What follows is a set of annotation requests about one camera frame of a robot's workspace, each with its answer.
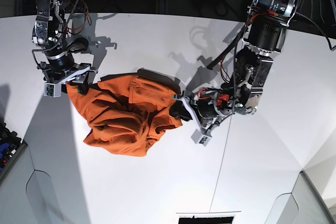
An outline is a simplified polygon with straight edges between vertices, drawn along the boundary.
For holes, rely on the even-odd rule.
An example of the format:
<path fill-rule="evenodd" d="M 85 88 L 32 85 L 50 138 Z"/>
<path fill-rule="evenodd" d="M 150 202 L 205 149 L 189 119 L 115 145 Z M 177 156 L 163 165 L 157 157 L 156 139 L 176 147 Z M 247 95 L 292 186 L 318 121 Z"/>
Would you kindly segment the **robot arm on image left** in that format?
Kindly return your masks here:
<path fill-rule="evenodd" d="M 69 23 L 75 10 L 84 13 L 84 24 L 91 24 L 87 5 L 83 0 L 36 0 L 37 15 L 32 41 L 37 46 L 32 53 L 41 52 L 46 61 L 36 62 L 44 74 L 44 96 L 57 98 L 66 92 L 66 84 L 73 84 L 81 95 L 89 89 L 88 78 L 95 67 L 89 63 L 76 63 L 73 55 L 89 47 L 80 37 L 83 25 L 71 28 Z"/>

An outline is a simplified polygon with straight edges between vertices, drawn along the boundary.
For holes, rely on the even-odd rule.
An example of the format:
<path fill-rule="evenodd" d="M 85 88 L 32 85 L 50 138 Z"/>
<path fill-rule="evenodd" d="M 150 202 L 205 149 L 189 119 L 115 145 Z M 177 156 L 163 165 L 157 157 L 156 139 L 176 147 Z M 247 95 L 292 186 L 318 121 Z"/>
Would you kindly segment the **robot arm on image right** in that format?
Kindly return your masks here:
<path fill-rule="evenodd" d="M 247 19 L 227 48 L 207 67 L 222 65 L 233 53 L 233 73 L 221 71 L 219 88 L 175 95 L 170 115 L 193 121 L 203 138 L 233 114 L 257 110 L 263 87 L 273 64 L 271 54 L 281 53 L 291 20 L 298 15 L 300 0 L 251 0 Z"/>

